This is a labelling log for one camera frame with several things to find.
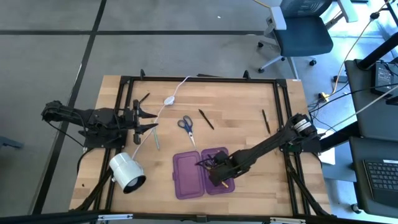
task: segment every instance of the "blue scissors handle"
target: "blue scissors handle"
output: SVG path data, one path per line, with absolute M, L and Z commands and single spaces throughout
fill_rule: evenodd
M 193 126 L 192 119 L 187 115 L 185 115 L 181 120 L 179 120 L 177 122 L 177 125 L 180 128 L 185 129 L 188 133 L 192 132 L 192 126 Z

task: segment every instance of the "scissors blade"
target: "scissors blade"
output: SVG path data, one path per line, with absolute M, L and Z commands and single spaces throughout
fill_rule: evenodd
M 195 149 L 196 149 L 197 145 L 195 144 L 195 140 L 193 139 L 193 134 L 191 132 L 189 132 L 188 134 L 189 134 L 189 138 L 191 139 L 191 142 L 193 144 L 193 147 L 195 147 Z

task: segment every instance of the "black pen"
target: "black pen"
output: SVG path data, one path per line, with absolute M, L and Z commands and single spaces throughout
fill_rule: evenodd
M 267 131 L 269 134 L 271 134 L 271 129 L 269 128 L 268 120 L 266 117 L 266 112 L 264 110 L 262 110 L 262 116 L 264 117 L 264 121 L 266 121 Z
M 210 121 L 207 119 L 207 117 L 205 116 L 204 112 L 201 109 L 198 109 L 199 113 L 203 116 L 203 118 L 207 121 L 207 123 L 210 125 L 210 127 L 214 130 L 213 125 L 211 125 Z

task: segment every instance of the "office chair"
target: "office chair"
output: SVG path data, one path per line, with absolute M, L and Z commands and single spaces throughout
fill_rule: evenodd
M 279 46 L 280 56 L 270 60 L 259 68 L 258 72 L 278 60 L 287 58 L 296 79 L 296 66 L 293 57 L 311 57 L 329 53 L 333 48 L 333 41 L 328 29 L 333 27 L 341 18 L 347 22 L 356 22 L 358 17 L 350 0 L 338 0 L 341 14 L 326 24 L 320 16 L 330 6 L 333 0 L 283 0 L 280 6 L 270 7 L 271 15 L 267 18 L 268 28 L 264 31 L 264 40 L 258 42 L 261 48 L 265 43 Z M 273 32 L 275 38 L 267 36 Z M 317 61 L 311 57 L 311 66 Z

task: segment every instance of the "yellow connector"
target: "yellow connector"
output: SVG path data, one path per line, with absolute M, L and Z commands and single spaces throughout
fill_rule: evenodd
M 319 99 L 321 99 L 323 102 L 329 102 L 329 96 L 329 94 L 324 92 L 318 94 Z

